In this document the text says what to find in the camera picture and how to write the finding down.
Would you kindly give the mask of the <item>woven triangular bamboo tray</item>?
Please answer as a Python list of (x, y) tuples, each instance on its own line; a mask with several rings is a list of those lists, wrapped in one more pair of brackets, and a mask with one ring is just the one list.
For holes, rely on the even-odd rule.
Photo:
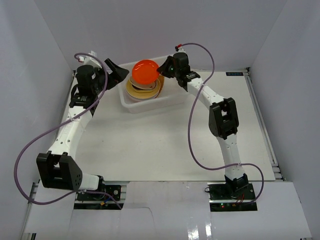
[(163, 90), (164, 83), (165, 83), (165, 77), (160, 74), (159, 77), (158, 77), (158, 81), (159, 81), (160, 88), (159, 88), (159, 92), (158, 92), (157, 97), (159, 97), (160, 93), (161, 93), (162, 90)]

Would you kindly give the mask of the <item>orange round plate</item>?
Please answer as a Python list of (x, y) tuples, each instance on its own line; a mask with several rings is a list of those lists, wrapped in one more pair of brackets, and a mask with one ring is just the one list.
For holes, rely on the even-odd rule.
[(132, 78), (142, 85), (149, 85), (157, 80), (160, 73), (157, 71), (158, 64), (151, 59), (143, 59), (132, 68)]

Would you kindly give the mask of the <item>large tan bear plate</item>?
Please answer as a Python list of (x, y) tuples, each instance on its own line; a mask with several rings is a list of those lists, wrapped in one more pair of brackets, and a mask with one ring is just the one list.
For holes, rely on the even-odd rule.
[(132, 98), (137, 101), (144, 101), (144, 100), (150, 100), (155, 99), (161, 90), (161, 84), (159, 80), (155, 82), (155, 88), (154, 89), (135, 89), (132, 83), (128, 80), (125, 84), (125, 91), (126, 93)]

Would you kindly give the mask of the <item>brown square plate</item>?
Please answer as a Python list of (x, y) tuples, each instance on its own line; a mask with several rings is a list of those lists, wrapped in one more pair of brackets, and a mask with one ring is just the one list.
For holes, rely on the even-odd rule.
[(154, 81), (152, 83), (148, 83), (148, 84), (142, 84), (142, 83), (137, 82), (134, 78), (132, 78), (131, 84), (135, 88), (141, 89), (141, 90), (152, 90), (157, 86), (157, 82), (156, 81)]

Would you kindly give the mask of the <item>pink round plate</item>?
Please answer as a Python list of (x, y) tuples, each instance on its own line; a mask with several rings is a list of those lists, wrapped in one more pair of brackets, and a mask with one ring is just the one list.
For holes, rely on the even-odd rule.
[(137, 98), (131, 96), (130, 94), (127, 94), (127, 95), (132, 101), (134, 101), (134, 102), (138, 102), (139, 101)]

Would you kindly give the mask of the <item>cream white bear plate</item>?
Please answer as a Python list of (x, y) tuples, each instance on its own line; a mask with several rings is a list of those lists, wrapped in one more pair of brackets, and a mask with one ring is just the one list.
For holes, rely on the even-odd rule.
[(134, 80), (134, 78), (132, 76), (129, 78), (129, 82), (131, 83), (131, 85), (135, 89), (142, 90), (142, 91), (151, 91), (151, 90), (154, 90), (158, 86), (157, 80), (152, 83), (142, 84), (142, 83), (138, 83), (136, 80)]

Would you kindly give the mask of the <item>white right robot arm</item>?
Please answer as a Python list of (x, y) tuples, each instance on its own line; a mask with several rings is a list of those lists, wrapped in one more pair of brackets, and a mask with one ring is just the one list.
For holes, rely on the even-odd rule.
[(229, 198), (238, 199), (249, 181), (241, 166), (237, 145), (239, 118), (235, 100), (222, 97), (207, 86), (201, 76), (191, 70), (185, 52), (169, 55), (157, 71), (166, 78), (175, 78), (180, 87), (208, 109), (208, 127), (218, 140), (225, 165), (224, 191)]

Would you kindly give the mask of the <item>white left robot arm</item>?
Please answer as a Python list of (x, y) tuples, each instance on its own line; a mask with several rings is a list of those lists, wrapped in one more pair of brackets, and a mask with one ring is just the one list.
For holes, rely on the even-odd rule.
[(104, 63), (107, 70), (103, 70), (99, 61), (87, 56), (83, 59), (83, 65), (74, 72), (65, 118), (67, 123), (60, 127), (48, 151), (40, 153), (36, 159), (45, 188), (88, 191), (96, 200), (105, 196), (103, 178), (84, 173), (75, 161), (79, 141), (94, 116), (99, 96), (121, 83), (129, 74), (129, 70), (116, 65), (109, 58)]

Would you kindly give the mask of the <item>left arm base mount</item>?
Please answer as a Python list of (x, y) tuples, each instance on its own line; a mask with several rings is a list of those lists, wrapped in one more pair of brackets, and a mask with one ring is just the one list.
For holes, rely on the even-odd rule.
[(77, 201), (104, 201), (109, 197), (119, 201), (121, 199), (122, 186), (121, 185), (105, 185), (103, 184), (97, 190), (85, 190), (78, 193)]

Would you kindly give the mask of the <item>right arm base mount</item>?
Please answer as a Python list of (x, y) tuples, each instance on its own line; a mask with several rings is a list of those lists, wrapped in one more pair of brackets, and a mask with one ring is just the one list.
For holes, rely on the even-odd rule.
[(253, 185), (232, 192), (226, 183), (209, 184), (204, 192), (208, 194), (210, 211), (212, 213), (222, 212), (256, 212), (257, 203)]

